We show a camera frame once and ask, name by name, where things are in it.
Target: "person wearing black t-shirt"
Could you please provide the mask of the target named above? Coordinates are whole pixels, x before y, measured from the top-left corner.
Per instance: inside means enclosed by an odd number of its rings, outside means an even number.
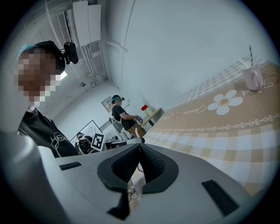
[[[33,103],[39,101],[43,92],[51,86],[51,81],[57,80],[56,77],[64,69],[64,57],[53,41],[24,45],[18,53],[18,75],[15,81],[30,102],[18,132],[30,136],[38,146],[51,149],[54,157],[75,156],[79,153],[54,122]]]
[[[146,131],[144,128],[140,127],[134,119],[137,119],[137,115],[129,115],[121,106],[122,106],[122,99],[119,95],[114,95],[112,98],[112,115],[117,121],[121,121],[123,128],[131,133],[132,135],[136,136],[135,129],[137,128],[139,136],[142,138]]]

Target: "white mug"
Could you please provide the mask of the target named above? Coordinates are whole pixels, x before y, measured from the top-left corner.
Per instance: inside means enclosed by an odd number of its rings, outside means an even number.
[[[253,67],[241,70],[245,79],[246,86],[249,90],[258,91],[263,87],[263,76],[258,64],[255,64]]]

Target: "red lid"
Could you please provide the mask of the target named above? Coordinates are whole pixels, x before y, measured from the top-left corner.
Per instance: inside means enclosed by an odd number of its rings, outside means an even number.
[[[144,105],[142,108],[141,108],[141,110],[146,110],[148,108],[148,106],[147,105]]]

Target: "black t-shirt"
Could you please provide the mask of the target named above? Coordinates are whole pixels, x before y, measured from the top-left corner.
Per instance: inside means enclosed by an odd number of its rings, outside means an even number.
[[[79,155],[54,122],[46,118],[37,108],[32,112],[25,113],[18,131],[30,136],[38,146],[50,148],[54,157]]]
[[[121,106],[113,106],[112,108],[112,115],[114,116],[114,118],[117,120],[117,121],[120,121],[121,120],[121,116],[120,114],[122,113],[126,113],[128,114]],[[122,119],[122,125],[123,125],[123,128],[124,130],[128,130],[129,128],[131,128],[133,125],[135,125],[136,122],[134,120],[125,120],[125,119]]]

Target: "ceiling light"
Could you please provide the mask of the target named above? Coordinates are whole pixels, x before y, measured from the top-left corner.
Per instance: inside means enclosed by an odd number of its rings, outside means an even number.
[[[67,75],[67,73],[65,71],[62,72],[62,74],[60,75],[60,80],[62,80],[66,75]]]

